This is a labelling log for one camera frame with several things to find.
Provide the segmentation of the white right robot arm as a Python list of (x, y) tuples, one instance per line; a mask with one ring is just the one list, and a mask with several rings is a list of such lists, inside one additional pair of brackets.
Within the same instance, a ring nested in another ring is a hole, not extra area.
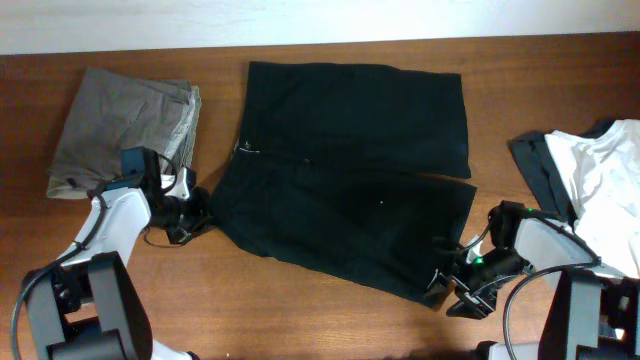
[[(468, 245), (443, 237), (433, 244), (447, 265), (429, 292), (455, 293), (449, 317), (486, 318), (497, 308), (499, 290), (516, 283), (504, 307), (502, 342), (479, 343), (471, 358), (638, 358), (638, 280), (607, 266), (557, 215), (503, 201), (489, 212), (482, 235)], [(537, 342), (516, 344), (511, 308), (524, 287), (541, 278), (555, 289), (542, 335)]]

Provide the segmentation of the black shorts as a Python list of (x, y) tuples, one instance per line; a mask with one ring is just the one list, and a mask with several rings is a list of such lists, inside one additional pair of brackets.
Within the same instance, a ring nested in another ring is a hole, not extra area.
[(459, 74), (253, 62), (210, 207), (249, 253), (434, 308), (470, 175)]

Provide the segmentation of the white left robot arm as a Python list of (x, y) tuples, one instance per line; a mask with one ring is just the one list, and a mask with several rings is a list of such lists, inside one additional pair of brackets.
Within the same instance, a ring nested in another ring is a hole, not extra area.
[(164, 230), (173, 248), (205, 232), (209, 193), (183, 168), (169, 187), (135, 170), (90, 191), (91, 212), (56, 260), (31, 271), (14, 309), (25, 309), (40, 359), (184, 359), (153, 337), (126, 265), (139, 236)]

